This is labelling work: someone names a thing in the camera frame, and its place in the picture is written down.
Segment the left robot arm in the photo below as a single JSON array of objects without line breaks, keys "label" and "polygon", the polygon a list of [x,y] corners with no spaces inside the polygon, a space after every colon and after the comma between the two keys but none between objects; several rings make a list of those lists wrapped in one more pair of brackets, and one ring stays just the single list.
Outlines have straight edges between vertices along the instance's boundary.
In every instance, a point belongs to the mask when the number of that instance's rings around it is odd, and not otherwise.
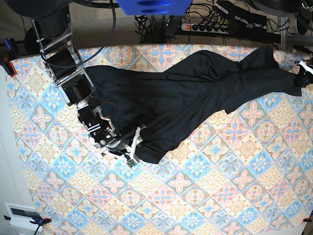
[{"label": "left robot arm", "polygon": [[275,16],[297,14],[301,9],[313,9],[312,0],[245,0],[252,8]]}]

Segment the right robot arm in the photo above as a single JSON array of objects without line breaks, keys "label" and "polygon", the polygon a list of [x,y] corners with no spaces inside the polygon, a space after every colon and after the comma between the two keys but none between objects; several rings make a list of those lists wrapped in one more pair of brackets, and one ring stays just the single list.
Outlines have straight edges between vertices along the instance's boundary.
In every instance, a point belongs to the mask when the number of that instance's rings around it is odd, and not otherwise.
[{"label": "right robot arm", "polygon": [[48,74],[62,92],[67,105],[75,105],[80,123],[85,125],[96,148],[116,158],[134,157],[138,132],[122,135],[100,102],[92,96],[95,86],[72,43],[69,0],[8,0],[17,14],[29,17]]}]

